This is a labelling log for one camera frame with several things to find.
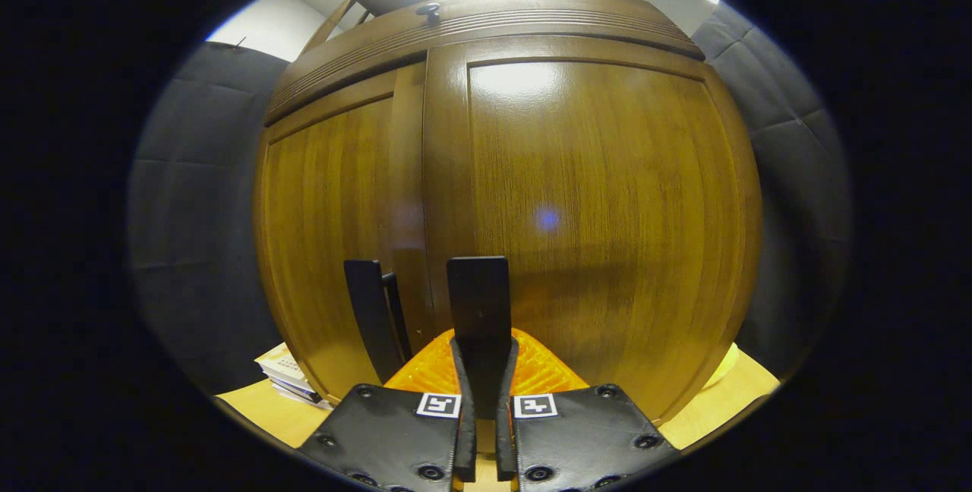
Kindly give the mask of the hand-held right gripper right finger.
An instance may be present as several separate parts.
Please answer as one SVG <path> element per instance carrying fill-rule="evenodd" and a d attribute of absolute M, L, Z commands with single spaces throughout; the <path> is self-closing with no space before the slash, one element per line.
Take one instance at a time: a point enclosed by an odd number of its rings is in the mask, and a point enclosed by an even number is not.
<path fill-rule="evenodd" d="M 619 385 L 589 385 L 535 337 L 511 336 L 495 419 L 510 490 L 598 491 L 680 457 Z"/>

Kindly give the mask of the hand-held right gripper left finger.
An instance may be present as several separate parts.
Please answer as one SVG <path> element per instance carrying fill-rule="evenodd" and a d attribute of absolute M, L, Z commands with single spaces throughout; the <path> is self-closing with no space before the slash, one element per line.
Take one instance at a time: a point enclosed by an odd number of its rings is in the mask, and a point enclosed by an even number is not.
<path fill-rule="evenodd" d="M 354 385 L 298 450 L 374 491 L 464 490 L 476 479 L 476 418 L 454 330 L 384 385 Z"/>

